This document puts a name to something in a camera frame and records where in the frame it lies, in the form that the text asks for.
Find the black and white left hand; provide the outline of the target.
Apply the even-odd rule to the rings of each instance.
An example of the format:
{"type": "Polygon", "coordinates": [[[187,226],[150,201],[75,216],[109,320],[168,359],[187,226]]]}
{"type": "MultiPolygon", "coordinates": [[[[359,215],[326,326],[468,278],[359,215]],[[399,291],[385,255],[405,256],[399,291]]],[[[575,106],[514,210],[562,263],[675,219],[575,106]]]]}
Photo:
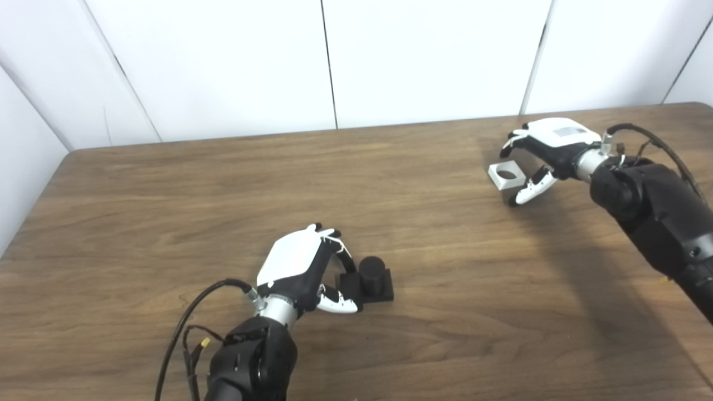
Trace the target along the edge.
{"type": "Polygon", "coordinates": [[[323,284],[332,256],[339,259],[345,272],[357,270],[340,237],[339,230],[323,229],[314,223],[278,239],[257,275],[260,297],[267,302],[279,299],[290,303],[296,319],[316,309],[339,314],[361,312],[361,302],[323,284]]]}

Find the black and white right hand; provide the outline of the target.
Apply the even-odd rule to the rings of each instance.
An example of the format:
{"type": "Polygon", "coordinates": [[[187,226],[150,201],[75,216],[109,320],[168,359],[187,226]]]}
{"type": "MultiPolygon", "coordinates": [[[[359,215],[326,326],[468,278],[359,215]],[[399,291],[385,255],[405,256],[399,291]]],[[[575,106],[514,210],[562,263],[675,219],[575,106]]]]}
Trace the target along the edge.
{"type": "Polygon", "coordinates": [[[593,130],[568,118],[545,118],[522,125],[507,135],[500,157],[522,148],[544,163],[507,203],[518,207],[543,194],[558,181],[576,179],[591,183],[593,175],[608,155],[601,152],[603,138],[593,130]]]}

